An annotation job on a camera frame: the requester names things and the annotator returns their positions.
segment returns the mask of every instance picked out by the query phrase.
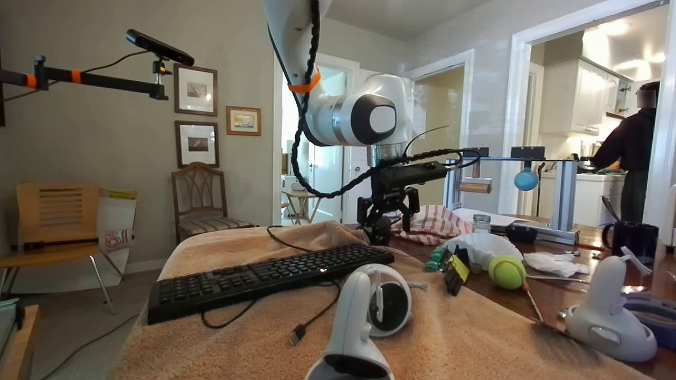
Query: picture frame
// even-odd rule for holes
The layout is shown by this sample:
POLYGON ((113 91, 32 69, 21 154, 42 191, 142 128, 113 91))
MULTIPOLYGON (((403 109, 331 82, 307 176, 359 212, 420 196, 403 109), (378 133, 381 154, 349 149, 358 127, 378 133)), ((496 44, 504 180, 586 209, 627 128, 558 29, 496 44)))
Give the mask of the picture frame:
POLYGON ((208 166, 217 166, 217 122, 176 122, 176 144, 178 144, 178 166, 188 166, 193 163, 202 163, 208 166))
POLYGON ((178 114, 217 114, 217 71, 173 65, 173 109, 178 114))
POLYGON ((228 106, 228 135, 259 135, 259 107, 228 106))

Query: kitchen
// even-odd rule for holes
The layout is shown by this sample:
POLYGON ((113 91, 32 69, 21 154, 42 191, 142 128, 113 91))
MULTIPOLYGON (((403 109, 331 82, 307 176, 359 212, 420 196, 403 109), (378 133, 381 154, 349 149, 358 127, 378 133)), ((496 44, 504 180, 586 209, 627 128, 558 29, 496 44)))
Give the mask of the kitchen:
MULTIPOLYGON (((533 49, 526 146, 546 146, 547 158, 579 161, 574 222, 605 225, 606 196, 620 212, 623 173, 616 164, 593 171, 601 142, 638 109, 636 89, 660 81, 664 65, 665 7, 615 19, 533 49)), ((551 218, 555 176, 533 166, 540 185, 520 195, 520 213, 551 218)))

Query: wooden chair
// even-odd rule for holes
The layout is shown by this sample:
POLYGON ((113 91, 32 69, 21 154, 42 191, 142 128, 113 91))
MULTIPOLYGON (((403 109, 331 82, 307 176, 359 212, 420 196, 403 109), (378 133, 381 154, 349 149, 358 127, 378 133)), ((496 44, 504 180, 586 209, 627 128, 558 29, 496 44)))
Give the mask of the wooden chair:
POLYGON ((113 311, 95 255, 101 254, 120 276, 122 272, 99 248, 99 189, 87 183, 20 183, 16 204, 20 249, 0 258, 0 291, 11 294, 24 267, 49 267, 88 258, 103 299, 113 311))
POLYGON ((178 242, 212 233, 252 229, 256 223, 228 218, 223 173, 195 163, 172 173, 173 219, 178 242))

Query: yellow ball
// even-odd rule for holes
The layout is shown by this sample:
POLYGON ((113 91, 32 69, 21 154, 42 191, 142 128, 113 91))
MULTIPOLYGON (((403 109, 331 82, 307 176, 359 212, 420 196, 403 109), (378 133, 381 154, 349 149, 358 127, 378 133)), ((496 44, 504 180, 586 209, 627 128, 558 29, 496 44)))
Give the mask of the yellow ball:
POLYGON ((499 288, 520 289, 526 280, 526 268, 513 255, 494 255, 488 262, 488 276, 499 288))

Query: black keyboard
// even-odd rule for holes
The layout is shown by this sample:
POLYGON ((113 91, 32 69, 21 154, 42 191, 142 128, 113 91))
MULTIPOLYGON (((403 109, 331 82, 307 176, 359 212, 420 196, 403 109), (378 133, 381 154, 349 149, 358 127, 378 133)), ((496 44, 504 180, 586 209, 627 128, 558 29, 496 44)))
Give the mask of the black keyboard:
POLYGON ((228 267, 157 280, 148 299, 148 325, 258 299, 283 289, 342 278, 363 263, 390 263, 394 254, 368 244, 340 244, 288 258, 228 267))

